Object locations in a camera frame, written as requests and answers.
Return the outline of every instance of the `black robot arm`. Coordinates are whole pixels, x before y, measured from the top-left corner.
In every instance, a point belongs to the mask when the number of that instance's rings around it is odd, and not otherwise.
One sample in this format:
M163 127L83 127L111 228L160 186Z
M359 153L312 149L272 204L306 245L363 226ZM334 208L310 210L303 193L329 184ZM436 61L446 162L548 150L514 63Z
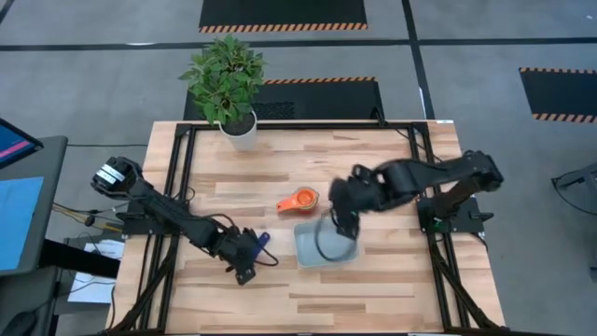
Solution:
M346 179L336 178L328 198L332 219L340 235L356 239L359 213L382 212L411 202L434 185L459 181L447 192L432 199L436 217L447 219L458 206L479 191L494 191L504 178L492 158L480 151L467 151L463 157L437 164L415 160L394 160L374 169L355 165Z
M155 191L143 179L141 167L126 158L110 158L95 174L91 186L115 200L135 200L146 216L161 225L180 230L189 241L211 257L219 257L236 271L239 285L255 277L253 251L257 247L255 232L230 223L224 226L213 217L191 215L183 204Z

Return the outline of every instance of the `orange measuring cup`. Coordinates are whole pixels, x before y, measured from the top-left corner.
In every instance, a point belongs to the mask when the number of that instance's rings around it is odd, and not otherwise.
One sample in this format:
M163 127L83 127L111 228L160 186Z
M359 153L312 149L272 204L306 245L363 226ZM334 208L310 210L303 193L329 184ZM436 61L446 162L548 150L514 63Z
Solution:
M319 200L319 193L309 187L302 187L295 191L290 197L281 200L276 205L278 214L288 210L310 211Z

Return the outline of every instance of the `white pot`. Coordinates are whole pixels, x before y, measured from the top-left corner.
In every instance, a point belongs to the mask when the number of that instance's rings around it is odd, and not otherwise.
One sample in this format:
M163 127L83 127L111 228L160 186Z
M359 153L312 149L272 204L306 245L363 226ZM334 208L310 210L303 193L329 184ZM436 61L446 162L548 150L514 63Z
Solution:
M222 124L219 124L220 131L222 131L222 133L230 140L234 149L238 151L253 150L257 143L257 115L255 114L255 111L251 111L251 113L253 113L253 117L255 117L255 123L253 124L251 131L243 135L230 135L222 129Z

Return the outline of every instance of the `black floor mat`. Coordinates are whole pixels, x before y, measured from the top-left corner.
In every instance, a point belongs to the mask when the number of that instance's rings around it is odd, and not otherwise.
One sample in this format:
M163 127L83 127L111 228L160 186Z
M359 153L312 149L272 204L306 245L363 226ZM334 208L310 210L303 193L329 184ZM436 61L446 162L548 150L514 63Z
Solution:
M253 108L261 120L371 119L382 99L375 77L268 79ZM204 119L187 93L185 120Z
M520 68L534 119L597 122L594 70Z
M367 29L363 0L204 0L201 33Z

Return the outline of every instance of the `potted plant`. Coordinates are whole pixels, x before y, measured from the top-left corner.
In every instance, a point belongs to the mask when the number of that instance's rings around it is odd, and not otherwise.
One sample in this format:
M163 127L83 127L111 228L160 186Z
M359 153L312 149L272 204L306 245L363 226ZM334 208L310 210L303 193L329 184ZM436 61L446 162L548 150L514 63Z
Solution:
M255 54L232 35L216 39L201 54L191 56L188 82L193 102L237 150L251 150L257 140L257 115L251 107L257 86L263 84L263 55Z

